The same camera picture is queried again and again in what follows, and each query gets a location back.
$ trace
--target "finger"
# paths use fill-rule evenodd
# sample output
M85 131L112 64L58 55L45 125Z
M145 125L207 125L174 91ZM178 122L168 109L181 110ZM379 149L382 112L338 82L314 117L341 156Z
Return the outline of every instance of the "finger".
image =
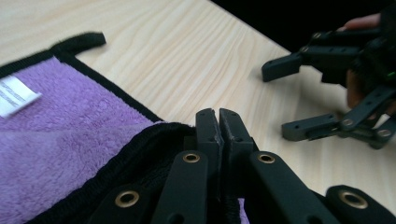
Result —
M363 81L352 71L346 72L346 102L350 108L355 107L365 97L362 92Z
M355 18L350 21L347 21L344 24L344 27L346 30L370 29L378 26L379 21L380 21L380 15L374 14L374 15Z
M390 105L387 109L387 114L390 116L396 115L396 101L393 101L392 103L390 103Z

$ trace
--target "fabric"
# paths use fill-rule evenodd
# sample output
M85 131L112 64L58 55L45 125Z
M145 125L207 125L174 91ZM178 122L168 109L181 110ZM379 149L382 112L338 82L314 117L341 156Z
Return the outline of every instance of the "fabric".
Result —
M0 119L1 223L21 223L50 208L153 124L56 58L13 76L43 96Z
M0 66L0 79L42 94L0 118L0 223L86 224L120 186L159 195L185 137L195 136L75 57L105 43L101 33L77 35ZM208 223L248 223L240 206L230 198L209 209Z

